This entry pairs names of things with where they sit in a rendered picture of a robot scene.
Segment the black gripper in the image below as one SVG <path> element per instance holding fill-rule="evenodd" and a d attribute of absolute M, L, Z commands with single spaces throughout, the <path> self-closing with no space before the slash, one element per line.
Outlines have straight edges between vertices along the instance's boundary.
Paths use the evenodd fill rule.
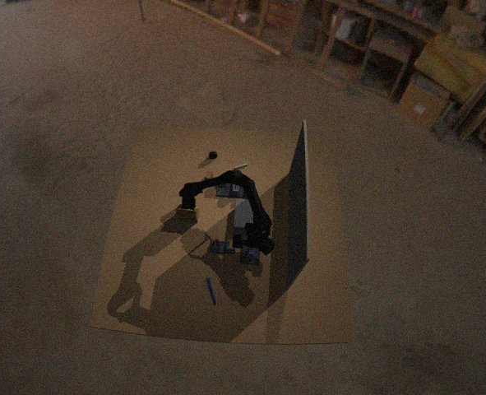
<path fill-rule="evenodd" d="M 248 239 L 243 240 L 243 237 L 241 235 L 234 235 L 232 246 L 241 249 L 243 245 L 247 245 L 247 247 L 257 248 L 257 243 L 251 243 Z"/>

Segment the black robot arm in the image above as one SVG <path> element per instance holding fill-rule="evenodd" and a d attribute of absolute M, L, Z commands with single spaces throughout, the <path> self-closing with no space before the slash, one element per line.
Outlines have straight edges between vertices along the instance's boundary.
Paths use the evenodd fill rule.
<path fill-rule="evenodd" d="M 257 247 L 265 255 L 268 255 L 275 246 L 275 242 L 268 238 L 271 235 L 272 221 L 263 209 L 255 182 L 247 175 L 242 174 L 240 170 L 228 170 L 221 176 L 212 179 L 184 184 L 184 187 L 178 192 L 179 196 L 182 197 L 181 209 L 195 209 L 195 196 L 198 193 L 203 193 L 202 189 L 219 184 L 235 184 L 245 189 L 253 212 L 253 223 L 246 222 L 244 229 L 247 232 L 245 236 L 248 235 L 248 240 L 251 243 L 257 243 Z M 263 231 L 266 232 L 263 233 Z"/>

